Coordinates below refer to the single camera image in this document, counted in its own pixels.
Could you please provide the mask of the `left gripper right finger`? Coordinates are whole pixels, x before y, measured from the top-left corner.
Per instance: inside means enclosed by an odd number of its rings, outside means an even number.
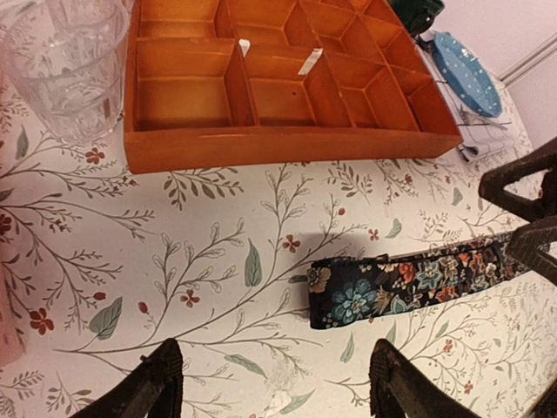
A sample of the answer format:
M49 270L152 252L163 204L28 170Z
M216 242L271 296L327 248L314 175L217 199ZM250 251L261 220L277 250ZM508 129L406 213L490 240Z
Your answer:
M389 340L377 340L369 379L373 417L476 416L430 382Z

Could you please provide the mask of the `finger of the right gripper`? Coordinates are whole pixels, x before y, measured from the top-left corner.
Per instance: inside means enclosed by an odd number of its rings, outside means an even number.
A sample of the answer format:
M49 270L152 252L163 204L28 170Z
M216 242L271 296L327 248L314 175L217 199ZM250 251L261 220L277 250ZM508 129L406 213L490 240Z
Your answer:
M556 257L546 249L555 242L556 217L538 219L513 232L508 254L537 274L556 274Z
M524 157L485 172L478 193L527 222L555 215L556 138Z

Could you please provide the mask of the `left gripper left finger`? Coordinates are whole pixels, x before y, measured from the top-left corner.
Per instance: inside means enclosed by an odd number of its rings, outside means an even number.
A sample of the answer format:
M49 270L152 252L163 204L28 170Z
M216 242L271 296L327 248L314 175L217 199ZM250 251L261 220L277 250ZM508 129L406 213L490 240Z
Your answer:
M112 390L80 411L82 417L179 417L183 400L183 355L165 340Z

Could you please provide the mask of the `dark floral tie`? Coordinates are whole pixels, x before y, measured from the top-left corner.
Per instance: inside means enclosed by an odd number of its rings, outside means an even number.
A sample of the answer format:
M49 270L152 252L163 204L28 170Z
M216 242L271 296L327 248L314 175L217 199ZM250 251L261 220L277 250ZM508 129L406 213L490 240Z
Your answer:
M507 254L509 241L502 233L406 255L314 261L306 273L310 326L404 314L513 280L527 268Z

